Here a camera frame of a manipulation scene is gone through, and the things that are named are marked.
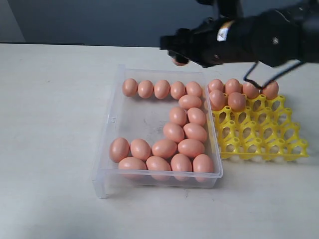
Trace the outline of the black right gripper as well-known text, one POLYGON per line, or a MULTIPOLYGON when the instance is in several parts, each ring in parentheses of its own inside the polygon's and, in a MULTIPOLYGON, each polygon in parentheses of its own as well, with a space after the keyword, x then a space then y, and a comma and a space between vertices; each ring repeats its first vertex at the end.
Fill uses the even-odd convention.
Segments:
POLYGON ((238 0, 201 0, 217 7, 195 29, 180 28, 160 37, 160 50, 180 63, 204 68, 225 63, 261 62, 278 67, 290 60, 319 61, 319 2, 302 0, 244 17, 238 0))

